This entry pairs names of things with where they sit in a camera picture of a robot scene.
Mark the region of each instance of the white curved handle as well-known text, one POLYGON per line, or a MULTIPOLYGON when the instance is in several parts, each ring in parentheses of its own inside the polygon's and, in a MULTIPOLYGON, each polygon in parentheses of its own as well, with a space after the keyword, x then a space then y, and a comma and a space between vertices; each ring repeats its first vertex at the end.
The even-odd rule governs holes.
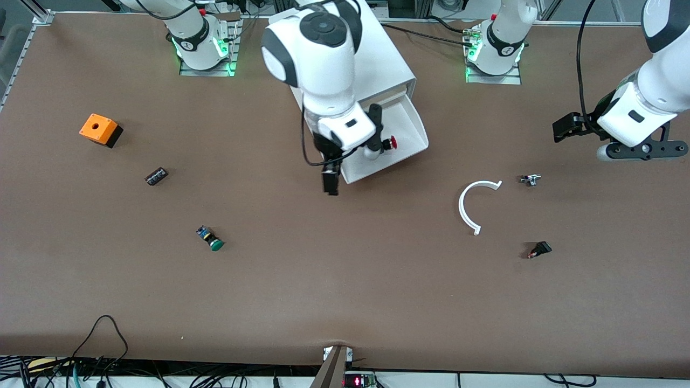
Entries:
POLYGON ((462 217, 462 220, 465 221, 465 224, 467 224, 469 227, 475 230, 475 235, 479 235, 480 230, 482 230, 482 227, 477 225, 474 221, 470 220, 470 217, 467 215, 467 212, 465 211, 465 194, 473 188, 477 186, 482 186, 482 187, 488 187, 492 188, 494 190, 498 190, 499 187, 501 187, 501 183, 503 181, 498 181, 498 183, 494 183, 492 181, 488 180, 480 180, 477 182, 474 182, 472 184, 469 184, 463 191, 462 194, 460 194, 460 200, 457 203, 457 207, 460 210, 460 217, 462 217))

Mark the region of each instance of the white robot link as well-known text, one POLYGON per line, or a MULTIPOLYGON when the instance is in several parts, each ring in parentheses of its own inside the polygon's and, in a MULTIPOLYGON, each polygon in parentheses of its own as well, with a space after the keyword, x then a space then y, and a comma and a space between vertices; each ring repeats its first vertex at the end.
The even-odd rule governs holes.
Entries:
POLYGON ((690 108, 690 1, 647 0, 642 29, 653 56, 625 77, 587 116, 570 113, 553 123, 553 139, 596 133, 611 143, 602 161, 650 160, 687 154, 687 144, 669 141, 670 121, 690 108), (660 140, 652 133, 661 128, 660 140))
POLYGON ((524 38, 537 20, 536 0, 501 0, 501 8, 491 19, 473 30, 467 60, 489 75, 503 75, 520 60, 524 38))
POLYGON ((359 4, 326 0, 295 12, 266 27, 262 54, 268 71, 302 94, 303 136, 306 121, 324 156, 324 162, 307 162, 323 166, 324 192, 337 195, 343 159, 360 146, 367 158, 376 159, 396 147, 395 138, 381 139, 381 106, 372 104, 365 113, 355 100, 355 53, 362 40, 359 4))
POLYGON ((162 20, 180 59, 192 69, 208 70, 228 56, 222 29, 225 22, 214 16, 202 16, 192 0, 121 0, 134 10, 162 20))

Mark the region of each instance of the orange box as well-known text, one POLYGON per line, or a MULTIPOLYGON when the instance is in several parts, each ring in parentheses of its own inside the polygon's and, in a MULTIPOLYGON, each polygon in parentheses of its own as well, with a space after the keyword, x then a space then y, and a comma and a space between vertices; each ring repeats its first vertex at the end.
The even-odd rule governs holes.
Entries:
POLYGON ((108 148, 115 145, 122 128, 111 119, 92 113, 79 131, 81 136, 108 148))

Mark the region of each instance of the green cap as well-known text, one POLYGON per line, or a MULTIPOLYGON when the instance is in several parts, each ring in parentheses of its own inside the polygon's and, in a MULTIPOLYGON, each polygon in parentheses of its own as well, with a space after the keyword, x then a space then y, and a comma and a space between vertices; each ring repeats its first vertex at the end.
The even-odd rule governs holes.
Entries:
POLYGON ((223 247, 223 244, 225 244, 225 243, 222 242, 221 240, 213 240, 209 244, 209 246, 211 247, 211 251, 215 252, 215 251, 219 250, 221 247, 223 247))

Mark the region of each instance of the brown table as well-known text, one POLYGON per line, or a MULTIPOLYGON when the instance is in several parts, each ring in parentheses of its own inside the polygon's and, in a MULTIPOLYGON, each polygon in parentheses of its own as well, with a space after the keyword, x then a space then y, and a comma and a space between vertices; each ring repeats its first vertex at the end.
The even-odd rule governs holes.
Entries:
MULTIPOLYGON (((342 342, 367 367, 690 377, 687 159, 553 143, 578 110, 575 28, 532 30, 522 86, 466 84, 457 46, 390 31, 431 145, 329 197, 262 22, 227 79, 178 76, 143 15, 38 29, 0 115, 0 353, 70 354, 109 313, 133 358, 317 364, 342 342), (93 112, 124 127, 114 149, 79 136, 93 112), (478 237, 457 212, 475 180, 504 181, 467 198, 478 237)), ((638 28, 589 29, 590 107, 648 57, 638 28)), ((119 352, 104 325, 82 354, 119 352)))

